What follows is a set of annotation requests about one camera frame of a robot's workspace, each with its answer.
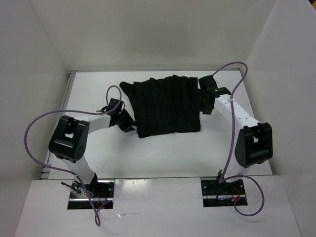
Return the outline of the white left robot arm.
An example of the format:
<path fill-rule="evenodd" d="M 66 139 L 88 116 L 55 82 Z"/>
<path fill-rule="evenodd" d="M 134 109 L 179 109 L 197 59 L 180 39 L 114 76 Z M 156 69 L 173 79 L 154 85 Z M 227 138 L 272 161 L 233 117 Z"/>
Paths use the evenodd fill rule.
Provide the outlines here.
<path fill-rule="evenodd" d="M 81 185 L 81 192 L 89 198 L 98 193 L 99 186 L 96 173 L 84 157 L 88 135 L 112 126 L 118 126 L 123 132 L 131 132 L 135 130 L 136 123 L 126 110 L 80 119 L 62 116 L 49 142 L 49 151 L 63 161 Z"/>

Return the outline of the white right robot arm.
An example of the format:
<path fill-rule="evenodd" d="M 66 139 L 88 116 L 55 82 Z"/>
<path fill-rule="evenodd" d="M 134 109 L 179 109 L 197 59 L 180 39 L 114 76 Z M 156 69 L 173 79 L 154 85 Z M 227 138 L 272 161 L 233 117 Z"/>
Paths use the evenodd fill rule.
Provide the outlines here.
<path fill-rule="evenodd" d="M 198 90 L 193 108 L 206 115 L 218 111 L 232 125 L 229 156 L 216 182 L 218 192 L 228 194 L 235 181 L 244 177 L 251 166 L 262 164 L 273 156 L 272 127 L 252 117 L 229 92 Z"/>

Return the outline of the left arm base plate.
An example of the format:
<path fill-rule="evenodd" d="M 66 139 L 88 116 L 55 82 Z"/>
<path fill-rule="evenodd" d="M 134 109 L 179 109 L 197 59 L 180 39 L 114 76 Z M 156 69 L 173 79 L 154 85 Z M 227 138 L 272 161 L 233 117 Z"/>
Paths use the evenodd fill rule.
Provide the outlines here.
<path fill-rule="evenodd" d="M 96 209 L 113 209 L 114 180 L 99 180 L 96 189 L 92 191 L 91 188 L 87 188 L 87 193 L 81 184 L 76 181 L 73 181 L 71 185 L 63 182 L 62 184 L 71 189 L 68 200 L 68 210 L 91 209 L 92 207 L 87 196 L 91 198 Z"/>

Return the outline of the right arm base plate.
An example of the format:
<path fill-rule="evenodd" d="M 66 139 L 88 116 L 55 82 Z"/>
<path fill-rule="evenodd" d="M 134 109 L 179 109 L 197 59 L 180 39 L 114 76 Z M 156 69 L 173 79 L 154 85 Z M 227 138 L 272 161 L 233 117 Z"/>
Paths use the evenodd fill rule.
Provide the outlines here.
<path fill-rule="evenodd" d="M 200 181 L 203 207 L 247 206 L 242 180 L 219 183 L 219 177 L 202 178 Z"/>

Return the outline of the black pleated skirt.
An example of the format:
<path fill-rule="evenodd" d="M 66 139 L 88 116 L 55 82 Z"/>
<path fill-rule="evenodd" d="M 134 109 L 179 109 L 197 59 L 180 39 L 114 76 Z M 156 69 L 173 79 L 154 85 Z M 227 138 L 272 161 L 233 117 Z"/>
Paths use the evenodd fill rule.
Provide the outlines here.
<path fill-rule="evenodd" d="M 119 86 L 131 103 L 139 138 L 201 130 L 199 111 L 193 108 L 197 78 L 172 75 Z"/>

